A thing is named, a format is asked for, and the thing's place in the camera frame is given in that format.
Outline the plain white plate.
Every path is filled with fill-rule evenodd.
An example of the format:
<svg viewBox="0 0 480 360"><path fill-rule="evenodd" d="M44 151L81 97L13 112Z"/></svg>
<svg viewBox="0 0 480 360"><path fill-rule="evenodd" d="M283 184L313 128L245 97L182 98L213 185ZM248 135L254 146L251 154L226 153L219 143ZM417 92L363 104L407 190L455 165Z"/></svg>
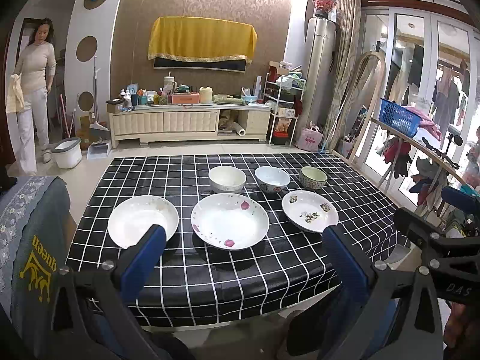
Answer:
<svg viewBox="0 0 480 360"><path fill-rule="evenodd" d="M176 207L163 197L143 195L120 203L110 214L107 232L122 249L137 244L152 225L165 230L168 241L179 224Z"/></svg>

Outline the floral white plate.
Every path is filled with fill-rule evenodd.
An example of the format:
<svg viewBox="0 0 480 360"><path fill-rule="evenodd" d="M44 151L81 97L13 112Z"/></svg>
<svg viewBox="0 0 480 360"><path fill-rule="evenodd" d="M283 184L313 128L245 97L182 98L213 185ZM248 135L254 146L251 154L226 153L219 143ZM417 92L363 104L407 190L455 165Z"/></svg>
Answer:
<svg viewBox="0 0 480 360"><path fill-rule="evenodd" d="M295 190L282 198L282 209L295 227L308 233L323 233L338 224L334 205L320 194Z"/></svg>

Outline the green floral bowl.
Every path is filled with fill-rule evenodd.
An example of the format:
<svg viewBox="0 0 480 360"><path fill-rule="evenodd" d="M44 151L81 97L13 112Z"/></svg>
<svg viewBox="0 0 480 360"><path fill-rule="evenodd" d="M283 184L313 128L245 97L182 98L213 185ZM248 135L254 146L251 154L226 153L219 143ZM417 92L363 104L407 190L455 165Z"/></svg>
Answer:
<svg viewBox="0 0 480 360"><path fill-rule="evenodd" d="M327 175L313 166L303 166L298 177L301 186L315 191L322 189L327 181Z"/></svg>

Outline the pink petal white plate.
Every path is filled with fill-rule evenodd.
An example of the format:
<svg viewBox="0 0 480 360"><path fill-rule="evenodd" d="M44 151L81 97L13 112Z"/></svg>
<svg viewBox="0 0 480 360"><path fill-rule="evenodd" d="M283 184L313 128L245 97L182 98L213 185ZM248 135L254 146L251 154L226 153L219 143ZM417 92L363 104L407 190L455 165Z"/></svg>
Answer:
<svg viewBox="0 0 480 360"><path fill-rule="evenodd" d="M265 209L249 197L218 193L199 201L191 213L191 226L206 244L220 250L246 250L269 231Z"/></svg>

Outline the white bowl red pattern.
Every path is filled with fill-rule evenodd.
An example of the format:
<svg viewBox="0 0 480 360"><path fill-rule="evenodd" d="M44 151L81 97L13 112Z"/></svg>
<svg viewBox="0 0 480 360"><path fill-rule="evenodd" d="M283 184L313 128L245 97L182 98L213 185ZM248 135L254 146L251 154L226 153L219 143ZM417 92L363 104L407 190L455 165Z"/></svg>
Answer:
<svg viewBox="0 0 480 360"><path fill-rule="evenodd" d="M265 194L281 192L290 183L290 175L273 166L260 166L255 170L257 184Z"/></svg>

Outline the plain white bowl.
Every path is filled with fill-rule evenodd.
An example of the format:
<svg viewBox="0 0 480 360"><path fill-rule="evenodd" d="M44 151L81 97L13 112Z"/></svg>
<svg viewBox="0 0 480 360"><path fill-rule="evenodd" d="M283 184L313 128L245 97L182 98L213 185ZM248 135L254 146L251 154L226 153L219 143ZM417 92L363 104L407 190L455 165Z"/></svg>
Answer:
<svg viewBox="0 0 480 360"><path fill-rule="evenodd" d="M208 172L215 193L237 193L247 182L246 174L234 166L216 166Z"/></svg>

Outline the blue plastic basket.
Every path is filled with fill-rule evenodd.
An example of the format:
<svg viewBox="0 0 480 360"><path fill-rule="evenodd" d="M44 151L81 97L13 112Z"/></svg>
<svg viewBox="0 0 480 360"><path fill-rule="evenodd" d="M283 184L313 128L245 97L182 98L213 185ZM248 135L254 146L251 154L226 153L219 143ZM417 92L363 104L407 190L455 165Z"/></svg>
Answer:
<svg viewBox="0 0 480 360"><path fill-rule="evenodd" d="M422 118L406 107L382 98L378 120L407 137L413 138L420 127Z"/></svg>

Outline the grey embroidered chair cover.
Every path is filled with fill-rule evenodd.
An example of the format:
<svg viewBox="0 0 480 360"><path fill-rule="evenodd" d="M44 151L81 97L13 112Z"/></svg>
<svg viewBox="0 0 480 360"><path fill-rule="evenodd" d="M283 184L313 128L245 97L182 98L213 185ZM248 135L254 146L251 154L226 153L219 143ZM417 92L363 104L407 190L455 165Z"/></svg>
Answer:
<svg viewBox="0 0 480 360"><path fill-rule="evenodd" d="M1 308L33 353L44 346L58 268L66 259L64 181L21 176L1 193Z"/></svg>

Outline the silver standing air conditioner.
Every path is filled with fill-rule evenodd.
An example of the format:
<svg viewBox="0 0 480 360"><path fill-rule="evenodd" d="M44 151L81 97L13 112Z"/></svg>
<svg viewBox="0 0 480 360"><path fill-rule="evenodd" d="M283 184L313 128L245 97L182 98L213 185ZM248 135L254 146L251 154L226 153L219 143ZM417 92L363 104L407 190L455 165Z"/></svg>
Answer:
<svg viewBox="0 0 480 360"><path fill-rule="evenodd" d="M333 92L336 24L330 19L312 17L308 22L302 74L305 78L302 113L298 117L295 140L310 122L324 125Z"/></svg>

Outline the white metal shelf rack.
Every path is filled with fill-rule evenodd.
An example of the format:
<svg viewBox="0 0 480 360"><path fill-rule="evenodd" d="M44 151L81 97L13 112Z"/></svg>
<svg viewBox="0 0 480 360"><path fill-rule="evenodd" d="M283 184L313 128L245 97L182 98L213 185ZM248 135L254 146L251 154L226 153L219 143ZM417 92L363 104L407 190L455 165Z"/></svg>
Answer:
<svg viewBox="0 0 480 360"><path fill-rule="evenodd" d="M293 143L299 116L303 110L306 80L299 69L288 63L270 61L265 76L263 98L270 106L268 143Z"/></svg>

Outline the patterned beige curtain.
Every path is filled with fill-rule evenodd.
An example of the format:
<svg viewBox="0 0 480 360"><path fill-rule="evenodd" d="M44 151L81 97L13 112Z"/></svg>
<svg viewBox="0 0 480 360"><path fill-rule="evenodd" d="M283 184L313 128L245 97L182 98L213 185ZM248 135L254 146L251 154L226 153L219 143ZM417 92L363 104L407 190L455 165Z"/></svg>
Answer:
<svg viewBox="0 0 480 360"><path fill-rule="evenodd" d="M335 147L335 129L357 56L360 35L360 0L336 0L337 41L334 62L334 89L324 128L324 149Z"/></svg>

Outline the white paper roll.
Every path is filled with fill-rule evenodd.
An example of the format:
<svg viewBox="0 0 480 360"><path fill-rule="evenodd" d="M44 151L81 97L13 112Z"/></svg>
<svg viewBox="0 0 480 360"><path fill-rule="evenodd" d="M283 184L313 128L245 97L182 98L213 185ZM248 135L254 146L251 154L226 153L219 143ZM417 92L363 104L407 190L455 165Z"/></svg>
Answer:
<svg viewBox="0 0 480 360"><path fill-rule="evenodd" d="M246 130L244 127L242 127L240 124L238 124L237 122L233 122L231 124L231 128L233 129L233 131L235 131L235 133L237 133L240 137L244 137L246 135Z"/></svg>

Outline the red artificial flowers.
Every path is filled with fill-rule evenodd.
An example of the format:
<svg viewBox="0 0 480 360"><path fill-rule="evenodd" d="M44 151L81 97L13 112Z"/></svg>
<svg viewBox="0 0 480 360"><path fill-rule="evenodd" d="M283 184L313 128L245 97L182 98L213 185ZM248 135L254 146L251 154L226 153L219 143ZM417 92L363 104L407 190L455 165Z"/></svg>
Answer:
<svg viewBox="0 0 480 360"><path fill-rule="evenodd" d="M312 0L315 17L327 18L337 5L336 0Z"/></svg>

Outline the pink storage box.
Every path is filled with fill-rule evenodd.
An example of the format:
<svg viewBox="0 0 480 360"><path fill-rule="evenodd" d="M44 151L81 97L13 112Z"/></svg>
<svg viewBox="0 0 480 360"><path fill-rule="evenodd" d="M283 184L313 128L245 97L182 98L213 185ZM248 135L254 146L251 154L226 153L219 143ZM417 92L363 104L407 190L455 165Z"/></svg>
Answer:
<svg viewBox="0 0 480 360"><path fill-rule="evenodd" d="M172 104L199 104L199 93L174 93L172 95Z"/></svg>

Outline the black wall television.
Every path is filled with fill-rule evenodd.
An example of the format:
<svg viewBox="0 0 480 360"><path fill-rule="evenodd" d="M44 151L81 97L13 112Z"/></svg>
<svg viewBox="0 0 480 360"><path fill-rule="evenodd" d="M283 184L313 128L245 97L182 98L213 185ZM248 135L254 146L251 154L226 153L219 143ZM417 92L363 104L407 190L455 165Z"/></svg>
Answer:
<svg viewBox="0 0 480 360"><path fill-rule="evenodd" d="M245 72L248 63L245 60L225 60L216 62L190 62L180 61L168 58L154 58L154 69L201 69L201 70L217 70L226 72Z"/></svg>

